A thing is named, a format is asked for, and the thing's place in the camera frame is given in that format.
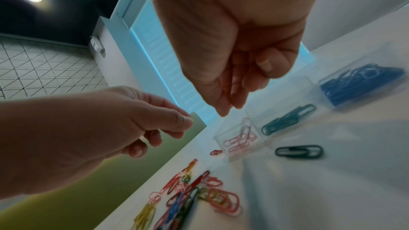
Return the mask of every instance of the green surface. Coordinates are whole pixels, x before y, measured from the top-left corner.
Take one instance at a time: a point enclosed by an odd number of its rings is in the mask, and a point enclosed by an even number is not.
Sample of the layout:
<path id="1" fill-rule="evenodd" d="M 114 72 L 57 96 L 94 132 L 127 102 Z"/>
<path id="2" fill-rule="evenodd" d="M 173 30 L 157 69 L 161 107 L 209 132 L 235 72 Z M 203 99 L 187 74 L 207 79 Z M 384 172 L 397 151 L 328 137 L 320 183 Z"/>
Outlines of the green surface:
<path id="1" fill-rule="evenodd" d="M 33 195 L 0 212 L 2 230 L 92 230 L 196 137 L 206 125 L 195 114 L 181 140 L 162 134 L 163 144 L 138 160 L 121 155 L 65 188 Z"/>

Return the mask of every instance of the tabletop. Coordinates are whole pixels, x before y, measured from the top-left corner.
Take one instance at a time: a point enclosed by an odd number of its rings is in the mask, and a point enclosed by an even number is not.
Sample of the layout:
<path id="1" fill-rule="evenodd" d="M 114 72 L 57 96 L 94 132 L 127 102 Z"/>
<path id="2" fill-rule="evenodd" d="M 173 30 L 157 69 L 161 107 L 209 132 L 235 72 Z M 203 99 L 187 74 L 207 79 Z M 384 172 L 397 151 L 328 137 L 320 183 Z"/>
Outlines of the tabletop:
<path id="1" fill-rule="evenodd" d="M 392 41 L 409 67 L 409 8 L 379 19 L 312 52 L 336 58 Z M 223 189 L 240 197 L 238 217 L 217 213 L 207 202 L 195 203 L 185 229 L 407 229 L 409 228 L 409 89 L 379 95 L 353 109 L 333 113 L 283 134 L 273 147 L 319 144 L 317 161 L 278 158 L 260 150 L 229 161 L 213 137 L 223 120 L 204 129 L 163 166 L 96 230 L 130 230 L 152 192 L 193 159 L 194 181 L 204 171 L 223 181 Z M 156 206 L 152 229 L 166 212 L 164 194 Z"/>

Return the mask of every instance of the tiled wall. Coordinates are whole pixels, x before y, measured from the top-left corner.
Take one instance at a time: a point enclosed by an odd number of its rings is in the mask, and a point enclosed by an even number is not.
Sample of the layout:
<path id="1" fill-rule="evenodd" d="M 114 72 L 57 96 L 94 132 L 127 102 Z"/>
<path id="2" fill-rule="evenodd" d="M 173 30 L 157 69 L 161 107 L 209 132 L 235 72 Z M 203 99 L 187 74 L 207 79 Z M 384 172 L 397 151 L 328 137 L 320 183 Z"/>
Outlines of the tiled wall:
<path id="1" fill-rule="evenodd" d="M 0 37 L 0 100 L 105 87 L 88 49 Z"/>

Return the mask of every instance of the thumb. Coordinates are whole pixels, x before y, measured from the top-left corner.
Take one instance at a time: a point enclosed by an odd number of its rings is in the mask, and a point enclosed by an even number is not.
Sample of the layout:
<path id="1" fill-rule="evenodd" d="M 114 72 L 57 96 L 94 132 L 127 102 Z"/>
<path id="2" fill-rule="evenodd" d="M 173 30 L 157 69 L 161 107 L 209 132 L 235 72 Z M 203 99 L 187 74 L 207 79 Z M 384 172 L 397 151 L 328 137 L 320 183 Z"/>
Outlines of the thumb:
<path id="1" fill-rule="evenodd" d="M 193 119 L 175 109 L 158 107 L 143 103 L 132 116 L 134 121 L 143 130 L 161 129 L 172 132 L 184 132 L 193 126 Z"/>

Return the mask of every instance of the person's left hand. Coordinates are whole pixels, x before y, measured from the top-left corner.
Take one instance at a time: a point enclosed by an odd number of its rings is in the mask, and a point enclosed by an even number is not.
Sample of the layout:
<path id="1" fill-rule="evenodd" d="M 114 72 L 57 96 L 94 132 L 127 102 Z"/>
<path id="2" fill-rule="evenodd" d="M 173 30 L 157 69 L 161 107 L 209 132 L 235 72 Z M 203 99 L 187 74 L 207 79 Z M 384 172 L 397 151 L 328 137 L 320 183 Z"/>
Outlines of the person's left hand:
<path id="1" fill-rule="evenodd" d="M 170 101 L 129 87 L 0 103 L 0 199 L 70 184 L 119 154 L 142 157 L 140 137 L 158 146 L 159 129 L 182 138 L 192 124 Z"/>

